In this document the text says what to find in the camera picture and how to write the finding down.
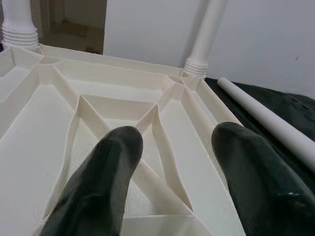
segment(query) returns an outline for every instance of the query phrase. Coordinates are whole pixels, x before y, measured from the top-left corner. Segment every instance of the white pole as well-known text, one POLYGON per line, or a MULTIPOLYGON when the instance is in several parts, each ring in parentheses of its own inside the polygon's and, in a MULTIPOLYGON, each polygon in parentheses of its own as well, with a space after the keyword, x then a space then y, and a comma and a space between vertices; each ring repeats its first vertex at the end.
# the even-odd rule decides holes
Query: white pole
POLYGON ((315 143, 226 78, 218 85, 315 173, 315 143))
POLYGON ((38 46, 38 34, 32 22, 30 0, 2 0, 4 22, 2 24, 4 47, 38 46))
POLYGON ((209 0, 191 55, 184 72, 190 76, 206 78, 208 59, 216 38, 220 21, 228 0, 209 0))

